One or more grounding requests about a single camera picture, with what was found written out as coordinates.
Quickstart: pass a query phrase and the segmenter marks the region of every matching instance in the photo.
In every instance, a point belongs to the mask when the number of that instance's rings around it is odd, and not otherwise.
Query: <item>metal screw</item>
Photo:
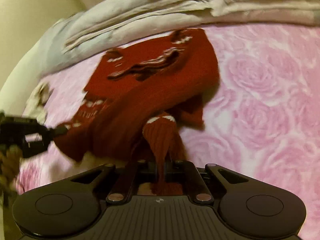
[[[114,201],[114,202],[121,201],[121,200],[123,200],[123,198],[124,198],[124,196],[120,193],[113,193],[108,196],[108,199],[110,201]]]
[[[198,194],[196,196],[196,199],[199,200],[199,201],[209,201],[212,198],[211,198],[211,196],[209,194],[201,193],[201,194]]]

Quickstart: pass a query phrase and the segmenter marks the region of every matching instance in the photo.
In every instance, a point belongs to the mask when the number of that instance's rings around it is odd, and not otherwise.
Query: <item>red sweater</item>
[[[172,115],[178,122],[200,128],[201,93],[218,81],[217,58],[202,29],[178,30],[169,36],[110,50],[84,88],[87,95],[67,123],[70,130],[55,138],[55,144],[76,161],[86,151],[98,157],[129,160],[143,127],[152,117],[167,116],[161,120],[173,122],[168,117]],[[148,125],[157,129],[159,120]],[[161,150],[162,155],[181,140],[175,122],[174,127],[174,142]],[[165,129],[162,133],[170,137]],[[155,135],[154,143],[145,136],[154,154],[165,138],[160,140]]]

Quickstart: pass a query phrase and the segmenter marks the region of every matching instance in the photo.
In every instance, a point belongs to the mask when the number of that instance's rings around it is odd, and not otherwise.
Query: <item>white cloth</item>
[[[47,82],[39,83],[27,100],[23,115],[37,119],[39,124],[44,124],[47,117],[47,111],[44,109],[44,105],[48,101],[49,96],[49,84]]]

